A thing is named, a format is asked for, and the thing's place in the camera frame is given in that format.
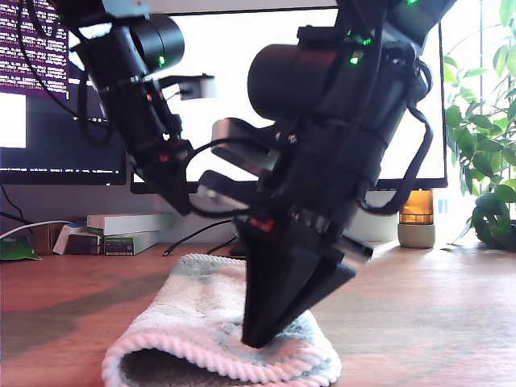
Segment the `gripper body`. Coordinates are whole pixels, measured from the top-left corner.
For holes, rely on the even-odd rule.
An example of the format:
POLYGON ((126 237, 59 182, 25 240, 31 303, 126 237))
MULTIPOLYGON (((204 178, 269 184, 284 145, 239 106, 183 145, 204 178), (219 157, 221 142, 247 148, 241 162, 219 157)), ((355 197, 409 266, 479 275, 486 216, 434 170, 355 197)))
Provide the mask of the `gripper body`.
POLYGON ((137 169, 179 164, 192 152, 181 138, 181 120, 172 114, 154 81, 133 79, 100 89, 102 107, 120 134, 137 169))
POLYGON ((288 220, 322 234, 332 250, 354 218, 357 200, 376 183, 385 139, 369 127, 354 132, 336 122, 308 123, 296 130, 277 124, 254 127, 243 120, 219 120, 210 150, 254 175, 235 181, 208 170, 200 185, 222 198, 211 218, 239 216, 264 231, 288 220))

